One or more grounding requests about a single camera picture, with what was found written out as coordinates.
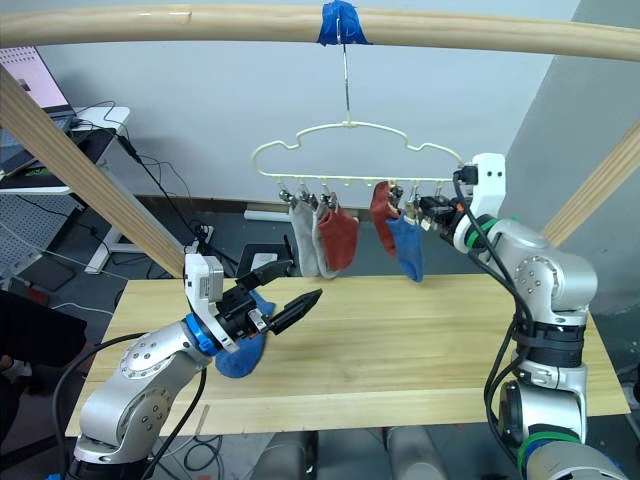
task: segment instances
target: gray sock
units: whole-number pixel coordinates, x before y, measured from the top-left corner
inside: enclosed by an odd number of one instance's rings
[[[327,265],[327,258],[324,255],[324,245],[322,244],[322,235],[318,228],[318,222],[324,218],[328,213],[329,207],[324,203],[320,203],[315,212],[313,212],[313,246],[316,249],[316,255],[318,257],[318,268],[320,269],[320,275],[324,278],[335,278],[338,272],[330,270]]]
[[[289,207],[289,218],[293,226],[298,245],[298,265],[303,277],[319,275],[318,257],[313,245],[313,210],[303,201],[298,201],[295,208]]]

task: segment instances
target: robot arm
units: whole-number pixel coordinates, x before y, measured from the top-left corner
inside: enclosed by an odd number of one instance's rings
[[[582,445],[587,433],[587,366],[582,363],[582,348],[589,302],[597,288],[595,271],[586,260],[559,251],[539,233],[497,217],[505,178],[504,157],[497,154],[477,155],[454,175],[454,181],[467,189],[468,209],[532,317],[530,322],[516,317],[513,359],[523,353],[526,357],[514,369],[515,379],[501,389],[500,437],[522,449],[521,456],[529,461],[519,466],[520,471],[526,471],[530,480],[569,478],[565,476],[569,473],[571,478],[601,479],[606,474],[625,479],[604,455]],[[474,250],[505,278],[460,199],[422,197],[420,210],[443,239],[461,253]],[[545,447],[551,440],[553,444]]]
[[[85,403],[71,478],[141,478],[151,449],[178,392],[222,350],[267,330],[276,335],[300,320],[322,290],[264,315],[254,289],[283,276],[290,261],[272,262],[223,292],[223,270],[215,257],[188,254],[185,292],[192,313],[141,336],[123,354],[117,370]]]

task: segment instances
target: white plastic hanger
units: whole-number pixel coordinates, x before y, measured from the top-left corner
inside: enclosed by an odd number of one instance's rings
[[[283,185],[282,179],[283,178],[295,178],[298,179],[300,181],[301,184],[304,184],[304,181],[306,179],[309,178],[313,178],[313,179],[318,179],[322,182],[323,185],[326,185],[328,180],[341,180],[344,182],[345,186],[349,186],[349,184],[353,181],[353,180],[363,180],[364,182],[367,183],[367,185],[371,186],[373,184],[373,182],[379,182],[379,181],[393,181],[393,182],[398,182],[398,181],[409,181],[414,185],[418,185],[421,182],[436,182],[438,184],[442,184],[444,182],[450,182],[451,178],[436,178],[436,177],[365,177],[365,176],[343,176],[343,175],[309,175],[309,174],[300,174],[300,173],[275,173],[275,172],[266,172],[264,171],[262,168],[260,168],[260,165],[258,163],[258,156],[264,152],[265,150],[271,148],[271,147],[275,147],[275,146],[282,146],[284,148],[286,148],[287,150],[297,150],[298,148],[300,148],[302,146],[302,137],[304,137],[305,135],[308,135],[310,133],[313,132],[318,132],[320,130],[328,130],[328,129],[332,129],[332,128],[373,128],[376,130],[381,130],[387,133],[392,133],[394,135],[398,135],[399,137],[402,138],[402,142],[403,142],[403,146],[408,149],[411,150],[412,152],[420,152],[426,148],[432,148],[432,149],[436,149],[436,150],[440,150],[442,152],[448,153],[449,155],[451,155],[452,157],[454,157],[459,164],[464,164],[464,162],[462,161],[462,157],[460,157],[460,155],[447,147],[443,147],[442,145],[437,145],[435,143],[429,143],[429,142],[425,142],[422,143],[420,145],[411,145],[409,143],[409,136],[402,132],[401,130],[398,130],[396,128],[392,128],[392,127],[387,127],[386,125],[379,125],[377,123],[369,123],[369,122],[359,122],[359,121],[355,121],[352,120],[351,118],[351,105],[349,102],[349,71],[347,68],[347,47],[345,44],[341,43],[341,39],[340,39],[340,18],[338,18],[337,20],[338,22],[338,44],[342,45],[342,51],[343,51],[343,59],[344,59],[344,84],[345,84],[345,100],[346,100],[346,107],[347,107],[347,118],[346,120],[340,122],[340,123],[328,123],[326,125],[318,125],[316,127],[311,127],[311,128],[306,128],[304,130],[299,131],[298,133],[296,133],[296,143],[293,145],[289,145],[287,144],[285,141],[283,140],[274,140],[272,142],[268,142],[265,143],[263,145],[260,145],[258,148],[256,148],[253,153],[251,154],[251,160],[253,162],[253,166],[256,169],[256,171],[258,173],[260,173],[261,175],[264,175],[266,177],[272,177],[272,178],[276,178],[276,181],[278,182],[278,184]]]

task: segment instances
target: wooden frame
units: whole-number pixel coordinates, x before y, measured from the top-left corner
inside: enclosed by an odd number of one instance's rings
[[[377,45],[469,48],[640,61],[640,30],[577,22],[358,9],[367,39]],[[276,5],[152,5],[0,17],[0,47],[142,40],[316,42],[321,7]],[[182,252],[62,134],[4,70],[0,124],[98,213],[173,276]],[[640,164],[640,122],[545,227],[559,245]]]

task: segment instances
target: wooden tabletop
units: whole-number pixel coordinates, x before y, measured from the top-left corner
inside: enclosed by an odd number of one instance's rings
[[[319,287],[324,294],[302,321],[278,337],[269,334],[251,375],[229,379],[209,368],[182,434],[486,421],[482,388],[513,315],[513,301],[495,281],[484,275],[428,276],[419,285],[395,276],[282,278],[260,292],[282,306]],[[187,312],[182,281],[130,281],[105,340],[158,329]],[[68,435],[79,433],[80,407],[113,373],[124,348],[97,356]],[[628,413],[592,320],[583,359],[588,414]],[[186,410],[198,377],[176,398],[163,435]]]

